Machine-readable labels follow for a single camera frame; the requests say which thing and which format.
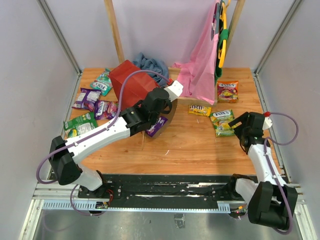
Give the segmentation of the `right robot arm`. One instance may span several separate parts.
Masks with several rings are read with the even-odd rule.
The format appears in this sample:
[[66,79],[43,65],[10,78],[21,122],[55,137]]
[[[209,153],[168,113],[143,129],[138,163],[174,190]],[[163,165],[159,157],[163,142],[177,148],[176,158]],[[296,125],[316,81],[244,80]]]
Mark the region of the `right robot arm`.
[[268,111],[245,112],[228,124],[239,139],[242,150],[251,159],[258,183],[248,176],[234,174],[226,193],[232,200],[243,198],[252,224],[288,235],[293,228],[298,193],[287,185],[275,165],[270,145],[275,140],[264,137],[264,131],[273,124],[271,116]]

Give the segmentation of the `yellow M&M's packet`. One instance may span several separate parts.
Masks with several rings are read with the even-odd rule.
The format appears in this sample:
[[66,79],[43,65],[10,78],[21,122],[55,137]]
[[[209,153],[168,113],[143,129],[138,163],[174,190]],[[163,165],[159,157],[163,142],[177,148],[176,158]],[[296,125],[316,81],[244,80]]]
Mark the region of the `yellow M&M's packet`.
[[209,117],[211,114],[211,110],[212,108],[208,106],[190,104],[188,107],[188,114]]

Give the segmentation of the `green snack packet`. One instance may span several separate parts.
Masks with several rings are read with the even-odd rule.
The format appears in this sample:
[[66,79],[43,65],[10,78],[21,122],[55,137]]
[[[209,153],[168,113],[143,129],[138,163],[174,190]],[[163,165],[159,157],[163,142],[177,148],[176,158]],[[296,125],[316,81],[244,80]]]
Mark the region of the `green snack packet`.
[[98,127],[93,112],[87,112],[69,121],[63,122],[64,132],[67,138],[73,138],[85,134]]

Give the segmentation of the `purple Fox's berries bag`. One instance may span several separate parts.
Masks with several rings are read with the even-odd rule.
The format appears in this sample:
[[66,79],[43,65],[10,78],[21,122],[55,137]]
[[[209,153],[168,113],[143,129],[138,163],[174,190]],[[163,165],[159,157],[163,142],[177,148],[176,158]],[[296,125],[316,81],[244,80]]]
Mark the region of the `purple Fox's berries bag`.
[[96,120],[111,120],[118,111],[117,101],[98,100],[94,108],[94,118]]

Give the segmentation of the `brown red paper bag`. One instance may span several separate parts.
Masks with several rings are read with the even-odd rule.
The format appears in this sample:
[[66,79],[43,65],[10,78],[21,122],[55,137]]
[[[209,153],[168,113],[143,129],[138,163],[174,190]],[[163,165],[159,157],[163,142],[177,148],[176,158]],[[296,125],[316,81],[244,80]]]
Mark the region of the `brown red paper bag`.
[[145,132],[160,116],[166,117],[167,122],[157,136],[172,122],[178,99],[170,101],[169,93],[159,87],[148,72],[126,60],[109,73],[118,99],[117,114],[106,130],[111,134],[109,144]]

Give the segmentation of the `orange Fox's fruits bag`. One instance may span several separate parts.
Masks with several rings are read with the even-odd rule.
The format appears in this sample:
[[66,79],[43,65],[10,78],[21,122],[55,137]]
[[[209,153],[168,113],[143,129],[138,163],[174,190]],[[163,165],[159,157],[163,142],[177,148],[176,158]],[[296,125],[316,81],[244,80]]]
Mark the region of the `orange Fox's fruits bag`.
[[236,103],[239,99],[238,81],[218,81],[217,100],[221,103]]

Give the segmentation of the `green Fox's candy bag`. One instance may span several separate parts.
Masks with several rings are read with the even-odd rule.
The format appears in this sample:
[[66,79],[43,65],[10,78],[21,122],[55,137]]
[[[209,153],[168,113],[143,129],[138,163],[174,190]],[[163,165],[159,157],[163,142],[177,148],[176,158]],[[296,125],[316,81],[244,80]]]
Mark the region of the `green Fox's candy bag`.
[[109,77],[111,70],[105,68],[104,71],[90,84],[94,90],[100,90],[102,96],[106,96],[113,88],[112,81]]

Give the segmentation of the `green yellow Fox's bag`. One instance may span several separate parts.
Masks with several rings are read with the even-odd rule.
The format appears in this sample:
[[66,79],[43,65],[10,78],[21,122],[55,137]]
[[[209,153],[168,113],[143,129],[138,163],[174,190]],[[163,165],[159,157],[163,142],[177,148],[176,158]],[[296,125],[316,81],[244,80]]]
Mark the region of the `green yellow Fox's bag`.
[[234,136],[234,130],[229,126],[229,123],[235,119],[232,109],[212,112],[209,115],[211,123],[213,125],[215,136],[218,137],[230,137]]

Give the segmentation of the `purple white snack packet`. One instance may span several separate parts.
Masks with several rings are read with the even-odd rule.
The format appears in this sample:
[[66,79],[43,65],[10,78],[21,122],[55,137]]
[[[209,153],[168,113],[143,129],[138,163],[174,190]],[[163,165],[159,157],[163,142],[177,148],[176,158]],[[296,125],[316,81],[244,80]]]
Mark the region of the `purple white snack packet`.
[[151,138],[156,137],[157,134],[160,133],[161,128],[165,125],[167,121],[168,119],[165,116],[160,116],[157,119],[157,122],[154,125],[152,125],[149,129],[147,129],[145,133]]

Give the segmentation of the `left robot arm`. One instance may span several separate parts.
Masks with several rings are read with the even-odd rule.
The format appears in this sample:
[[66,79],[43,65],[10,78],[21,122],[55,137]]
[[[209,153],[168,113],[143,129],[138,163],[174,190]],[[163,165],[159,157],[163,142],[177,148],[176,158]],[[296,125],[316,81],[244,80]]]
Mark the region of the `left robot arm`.
[[145,99],[124,109],[118,117],[80,136],[51,141],[49,163],[61,186],[76,184],[96,198],[107,193],[108,181],[98,170],[81,165],[82,160],[109,144],[132,137],[155,125],[161,114],[169,114],[176,96],[169,88],[155,88]]

